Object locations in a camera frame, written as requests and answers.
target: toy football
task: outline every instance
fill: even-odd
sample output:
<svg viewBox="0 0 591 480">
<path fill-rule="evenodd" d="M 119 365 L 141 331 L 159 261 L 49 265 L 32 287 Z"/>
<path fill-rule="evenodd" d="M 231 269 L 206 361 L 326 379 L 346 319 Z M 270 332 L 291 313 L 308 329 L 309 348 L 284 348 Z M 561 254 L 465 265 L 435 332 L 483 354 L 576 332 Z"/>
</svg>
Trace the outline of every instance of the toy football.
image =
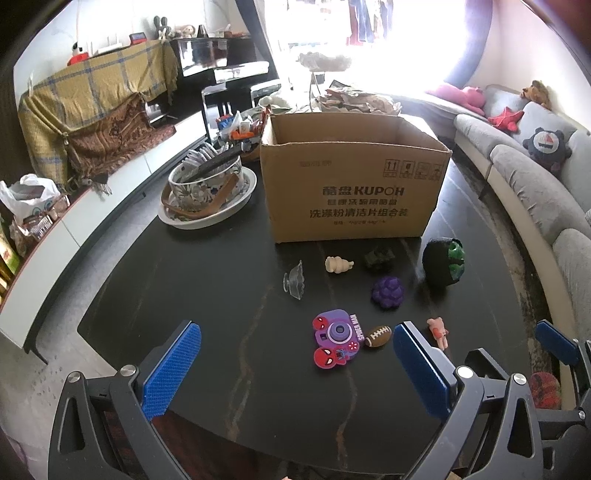
<svg viewBox="0 0 591 480">
<path fill-rule="evenodd" d="M 392 336 L 392 329 L 388 326 L 376 327 L 365 336 L 365 345 L 376 348 L 386 345 Z"/>
</svg>

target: black and green ball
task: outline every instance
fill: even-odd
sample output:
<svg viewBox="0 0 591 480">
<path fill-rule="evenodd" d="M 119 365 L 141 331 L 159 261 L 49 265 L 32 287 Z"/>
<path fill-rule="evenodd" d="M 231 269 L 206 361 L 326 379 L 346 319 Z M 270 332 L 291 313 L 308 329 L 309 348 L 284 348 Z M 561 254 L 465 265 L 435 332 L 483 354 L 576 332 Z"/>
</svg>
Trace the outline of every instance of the black and green ball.
<svg viewBox="0 0 591 480">
<path fill-rule="evenodd" d="M 423 270 L 429 285 L 445 288 L 464 273 L 464 249 L 457 238 L 434 238 L 423 251 Z"/>
</svg>

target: grey sofa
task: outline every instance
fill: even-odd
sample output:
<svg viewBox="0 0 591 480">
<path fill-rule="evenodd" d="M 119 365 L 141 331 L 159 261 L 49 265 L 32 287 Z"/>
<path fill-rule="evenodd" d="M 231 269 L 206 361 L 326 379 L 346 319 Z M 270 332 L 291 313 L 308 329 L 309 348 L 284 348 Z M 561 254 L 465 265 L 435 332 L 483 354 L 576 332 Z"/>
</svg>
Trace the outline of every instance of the grey sofa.
<svg viewBox="0 0 591 480">
<path fill-rule="evenodd" d="M 511 217 L 534 264 L 552 322 L 570 338 L 591 338 L 591 137 L 542 106 L 498 86 L 485 89 L 486 116 L 524 110 L 508 135 L 469 115 L 454 120 L 456 144 L 472 160 Z M 560 178 L 522 146 L 537 127 L 564 132 L 572 156 Z M 574 406 L 570 373 L 561 365 L 563 405 Z"/>
</svg>

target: patterned cloth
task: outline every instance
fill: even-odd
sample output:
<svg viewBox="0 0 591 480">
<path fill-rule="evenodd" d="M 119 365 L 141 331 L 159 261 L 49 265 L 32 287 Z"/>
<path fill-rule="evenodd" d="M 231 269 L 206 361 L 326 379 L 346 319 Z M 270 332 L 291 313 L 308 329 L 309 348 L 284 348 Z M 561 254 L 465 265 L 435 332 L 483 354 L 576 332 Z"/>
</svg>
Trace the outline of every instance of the patterned cloth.
<svg viewBox="0 0 591 480">
<path fill-rule="evenodd" d="M 21 96 L 18 117 L 33 169 L 59 188 L 67 183 L 62 132 L 106 117 L 133 93 L 146 101 L 177 87 L 177 59 L 168 43 L 148 41 L 76 63 Z"/>
</svg>

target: white plate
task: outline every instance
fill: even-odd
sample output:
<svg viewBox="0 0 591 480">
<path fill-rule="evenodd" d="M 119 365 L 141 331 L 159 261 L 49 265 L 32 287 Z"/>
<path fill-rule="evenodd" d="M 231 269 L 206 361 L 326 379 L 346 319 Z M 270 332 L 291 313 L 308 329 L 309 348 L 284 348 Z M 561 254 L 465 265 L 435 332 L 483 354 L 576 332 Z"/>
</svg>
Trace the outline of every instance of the white plate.
<svg viewBox="0 0 591 480">
<path fill-rule="evenodd" d="M 234 199 L 232 199 L 232 201 L 218 213 L 214 213 L 209 217 L 201 218 L 199 220 L 188 220 L 183 222 L 182 220 L 170 218 L 167 214 L 167 209 L 165 209 L 161 203 L 158 207 L 158 218 L 160 218 L 160 220 L 162 220 L 167 225 L 180 228 L 181 230 L 197 230 L 199 228 L 215 225 L 216 223 L 231 217 L 246 205 L 256 187 L 256 174 L 250 168 L 246 167 L 242 167 L 242 171 L 244 172 L 244 176 L 248 182 L 248 188 L 240 195 L 237 195 Z"/>
</svg>

